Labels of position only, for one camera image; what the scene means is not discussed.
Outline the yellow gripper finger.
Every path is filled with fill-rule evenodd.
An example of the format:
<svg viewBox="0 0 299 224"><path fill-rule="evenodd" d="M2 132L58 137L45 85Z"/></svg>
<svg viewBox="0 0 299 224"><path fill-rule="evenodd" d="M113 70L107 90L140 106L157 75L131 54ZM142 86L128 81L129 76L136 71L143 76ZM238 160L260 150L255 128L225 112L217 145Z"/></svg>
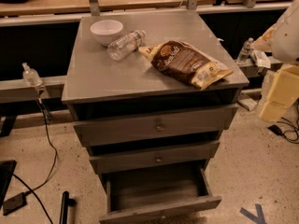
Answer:
<svg viewBox="0 0 299 224"><path fill-rule="evenodd" d="M299 67L284 64L273 74L269 92L258 115L265 122L276 122L299 98Z"/></svg>
<svg viewBox="0 0 299 224"><path fill-rule="evenodd" d="M271 52L272 40L274 32L276 31L276 25L273 24L269 27L257 40L252 43L252 48L263 52Z"/></svg>

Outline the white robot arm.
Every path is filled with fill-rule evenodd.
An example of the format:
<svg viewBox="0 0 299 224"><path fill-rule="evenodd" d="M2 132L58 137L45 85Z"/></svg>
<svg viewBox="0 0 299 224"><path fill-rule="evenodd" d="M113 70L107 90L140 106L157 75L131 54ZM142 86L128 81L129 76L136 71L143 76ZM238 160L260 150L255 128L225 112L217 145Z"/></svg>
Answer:
<svg viewBox="0 0 299 224"><path fill-rule="evenodd" d="M276 122L299 98L299 0L294 0L252 46L271 52L283 63L273 75L258 115L262 121Z"/></svg>

